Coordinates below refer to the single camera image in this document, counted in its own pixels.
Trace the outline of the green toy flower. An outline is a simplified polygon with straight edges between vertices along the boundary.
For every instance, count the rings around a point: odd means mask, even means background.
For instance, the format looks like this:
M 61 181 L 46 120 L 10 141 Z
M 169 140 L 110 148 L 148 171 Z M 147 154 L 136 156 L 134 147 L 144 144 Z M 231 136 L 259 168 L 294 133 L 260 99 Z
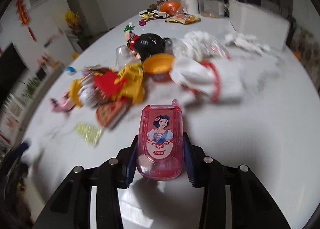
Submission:
M 134 24 L 132 22 L 129 22 L 129 24 L 125 26 L 123 32 L 132 31 L 134 29 L 135 29 Z

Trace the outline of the orange toy burger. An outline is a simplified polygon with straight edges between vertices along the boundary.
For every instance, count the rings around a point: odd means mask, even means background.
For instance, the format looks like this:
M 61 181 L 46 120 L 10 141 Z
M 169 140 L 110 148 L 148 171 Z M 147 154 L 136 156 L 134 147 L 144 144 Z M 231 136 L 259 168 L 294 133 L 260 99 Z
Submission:
M 155 54 L 148 57 L 142 64 L 144 72 L 155 82 L 166 82 L 171 79 L 170 71 L 174 57 L 167 53 Z

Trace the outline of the toy pizza slice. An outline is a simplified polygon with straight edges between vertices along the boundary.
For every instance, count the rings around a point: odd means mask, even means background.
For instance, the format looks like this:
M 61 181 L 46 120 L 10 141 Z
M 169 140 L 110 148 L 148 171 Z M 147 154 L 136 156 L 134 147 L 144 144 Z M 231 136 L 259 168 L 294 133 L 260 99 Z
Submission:
M 100 105 L 96 110 L 96 119 L 100 126 L 113 129 L 127 112 L 129 104 L 124 101 L 116 101 Z

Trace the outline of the black-haired doll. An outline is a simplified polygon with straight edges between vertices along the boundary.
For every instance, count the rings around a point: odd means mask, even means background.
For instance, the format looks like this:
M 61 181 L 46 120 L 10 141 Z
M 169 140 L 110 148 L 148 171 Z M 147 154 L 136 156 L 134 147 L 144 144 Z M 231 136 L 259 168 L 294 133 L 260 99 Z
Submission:
M 154 33 L 136 35 L 128 30 L 125 31 L 125 39 L 131 53 L 141 62 L 155 54 L 170 53 L 173 45 L 171 38 L 162 38 Z

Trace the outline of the white paper roll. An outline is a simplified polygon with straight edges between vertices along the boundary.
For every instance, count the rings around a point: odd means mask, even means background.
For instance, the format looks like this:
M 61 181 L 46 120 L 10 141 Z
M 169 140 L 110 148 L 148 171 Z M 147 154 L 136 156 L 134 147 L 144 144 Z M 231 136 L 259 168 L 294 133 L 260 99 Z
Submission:
M 198 0 L 181 0 L 184 13 L 199 15 Z

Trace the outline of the orange plastic bag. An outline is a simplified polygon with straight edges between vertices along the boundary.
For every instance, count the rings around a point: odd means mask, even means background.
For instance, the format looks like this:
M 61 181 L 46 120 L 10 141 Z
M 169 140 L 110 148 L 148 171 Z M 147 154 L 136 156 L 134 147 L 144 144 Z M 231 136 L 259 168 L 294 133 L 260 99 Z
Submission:
M 181 13 L 181 11 L 183 10 L 183 7 L 180 1 L 168 0 L 160 4 L 159 10 L 161 12 L 167 13 L 168 15 L 174 16 Z

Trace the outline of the pink toy flip phone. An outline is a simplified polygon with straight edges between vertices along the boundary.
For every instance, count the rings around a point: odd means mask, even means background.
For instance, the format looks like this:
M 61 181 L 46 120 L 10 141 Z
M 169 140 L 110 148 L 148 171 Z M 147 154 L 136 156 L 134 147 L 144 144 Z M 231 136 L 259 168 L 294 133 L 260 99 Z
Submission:
M 178 100 L 142 110 L 137 142 L 137 169 L 148 179 L 177 178 L 183 168 L 183 114 Z

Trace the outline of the glass jar with lid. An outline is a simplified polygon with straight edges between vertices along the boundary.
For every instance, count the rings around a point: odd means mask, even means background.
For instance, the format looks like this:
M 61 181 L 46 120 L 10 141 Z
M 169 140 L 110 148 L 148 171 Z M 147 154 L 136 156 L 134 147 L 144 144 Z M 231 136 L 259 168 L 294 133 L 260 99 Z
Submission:
M 203 17 L 222 18 L 225 16 L 224 0 L 198 0 L 199 12 Z

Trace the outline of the black television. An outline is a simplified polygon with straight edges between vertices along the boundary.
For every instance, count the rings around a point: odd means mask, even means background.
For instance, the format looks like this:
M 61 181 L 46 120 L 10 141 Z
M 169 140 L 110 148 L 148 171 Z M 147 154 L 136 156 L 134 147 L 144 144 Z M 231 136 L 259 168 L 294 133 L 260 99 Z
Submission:
M 1 55 L 0 104 L 3 106 L 16 81 L 28 69 L 13 43 Z

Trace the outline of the red chinese knot decoration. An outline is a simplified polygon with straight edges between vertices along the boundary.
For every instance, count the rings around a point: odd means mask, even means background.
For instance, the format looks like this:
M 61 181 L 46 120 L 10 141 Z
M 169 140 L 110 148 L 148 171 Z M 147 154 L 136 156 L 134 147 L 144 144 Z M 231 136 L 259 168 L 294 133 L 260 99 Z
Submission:
M 21 21 L 21 25 L 27 27 L 27 30 L 31 38 L 33 39 L 34 42 L 37 42 L 34 32 L 29 26 L 30 18 L 29 18 L 25 3 L 23 2 L 23 0 L 17 0 L 15 6 L 16 6 L 16 12 L 18 14 L 18 18 Z

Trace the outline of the white storage box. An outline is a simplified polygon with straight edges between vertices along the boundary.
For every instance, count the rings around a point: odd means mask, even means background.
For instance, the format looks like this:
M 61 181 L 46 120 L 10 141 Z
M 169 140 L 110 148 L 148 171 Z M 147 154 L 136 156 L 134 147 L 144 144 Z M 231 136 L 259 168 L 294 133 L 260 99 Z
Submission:
M 254 35 L 260 43 L 283 50 L 290 23 L 276 13 L 236 0 L 229 0 L 229 20 L 237 33 Z

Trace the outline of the yellow snack packet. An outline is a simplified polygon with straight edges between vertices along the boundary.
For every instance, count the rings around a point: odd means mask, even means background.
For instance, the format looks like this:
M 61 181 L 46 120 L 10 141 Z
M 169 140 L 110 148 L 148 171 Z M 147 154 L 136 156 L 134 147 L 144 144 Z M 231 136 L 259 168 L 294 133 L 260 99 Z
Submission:
M 178 14 L 178 15 L 175 15 L 174 17 L 165 19 L 165 22 L 178 23 L 183 25 L 193 24 L 200 21 L 201 21 L 200 17 L 196 15 L 190 15 L 190 14 Z

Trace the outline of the yellow toy piece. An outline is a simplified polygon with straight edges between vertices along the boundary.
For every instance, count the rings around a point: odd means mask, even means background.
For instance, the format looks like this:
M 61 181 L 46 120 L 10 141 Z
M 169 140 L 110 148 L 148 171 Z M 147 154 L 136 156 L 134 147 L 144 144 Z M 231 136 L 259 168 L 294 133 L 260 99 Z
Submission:
M 121 90 L 115 95 L 107 98 L 102 91 L 100 91 L 94 84 L 94 78 L 97 75 L 103 75 L 106 72 L 112 71 L 116 73 L 120 79 L 127 78 L 127 82 L 123 85 Z M 82 107 L 78 96 L 78 91 L 84 85 L 92 85 L 98 96 L 98 104 L 102 105 L 108 102 L 127 101 L 133 105 L 140 104 L 144 100 L 145 89 L 143 86 L 143 69 L 141 63 L 131 63 L 125 65 L 121 70 L 116 71 L 114 68 L 103 67 L 101 65 L 87 66 L 82 69 L 83 77 L 72 81 L 67 95 L 74 105 Z

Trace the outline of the yellow flower plant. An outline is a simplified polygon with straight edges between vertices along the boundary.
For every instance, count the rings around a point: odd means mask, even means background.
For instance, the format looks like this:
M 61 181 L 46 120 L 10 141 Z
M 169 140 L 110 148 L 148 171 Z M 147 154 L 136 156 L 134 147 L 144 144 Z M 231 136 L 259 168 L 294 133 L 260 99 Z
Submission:
M 81 19 L 78 15 L 78 13 L 74 13 L 71 10 L 68 10 L 65 13 L 65 21 L 67 22 L 67 25 L 71 32 L 79 39 L 84 38 L 84 28 L 81 23 Z

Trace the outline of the clear plastic cup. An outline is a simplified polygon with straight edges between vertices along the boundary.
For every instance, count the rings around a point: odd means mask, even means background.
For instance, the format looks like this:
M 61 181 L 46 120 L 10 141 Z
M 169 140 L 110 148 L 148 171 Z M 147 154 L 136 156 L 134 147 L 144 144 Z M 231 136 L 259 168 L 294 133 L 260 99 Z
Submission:
M 136 57 L 133 55 L 131 50 L 125 46 L 119 46 L 116 49 L 116 68 L 122 69 L 125 65 L 135 63 Z

